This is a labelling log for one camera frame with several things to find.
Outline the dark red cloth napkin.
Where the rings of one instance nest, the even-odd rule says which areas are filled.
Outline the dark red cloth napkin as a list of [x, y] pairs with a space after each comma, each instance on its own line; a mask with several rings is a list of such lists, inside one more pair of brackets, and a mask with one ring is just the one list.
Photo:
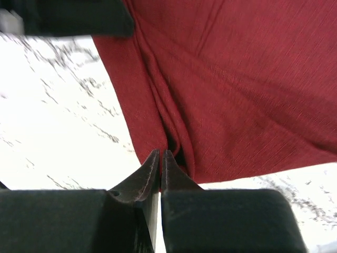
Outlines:
[[135, 153], [198, 183], [336, 161], [336, 1], [126, 1], [93, 37]]

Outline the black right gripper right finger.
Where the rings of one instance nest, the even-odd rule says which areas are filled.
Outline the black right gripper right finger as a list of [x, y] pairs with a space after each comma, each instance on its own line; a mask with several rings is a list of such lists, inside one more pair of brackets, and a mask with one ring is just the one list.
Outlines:
[[272, 189], [204, 190], [163, 154], [167, 252], [306, 252], [293, 211]]

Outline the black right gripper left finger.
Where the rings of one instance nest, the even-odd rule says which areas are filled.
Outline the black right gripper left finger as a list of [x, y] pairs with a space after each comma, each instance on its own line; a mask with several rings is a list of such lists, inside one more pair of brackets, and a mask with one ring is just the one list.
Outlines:
[[153, 252], [159, 160], [110, 190], [1, 190], [1, 252]]

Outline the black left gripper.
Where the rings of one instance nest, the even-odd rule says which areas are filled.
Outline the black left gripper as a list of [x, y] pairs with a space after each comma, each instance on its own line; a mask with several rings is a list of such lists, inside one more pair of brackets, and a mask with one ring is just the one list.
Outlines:
[[131, 36], [122, 1], [1, 1], [1, 32], [25, 36]]

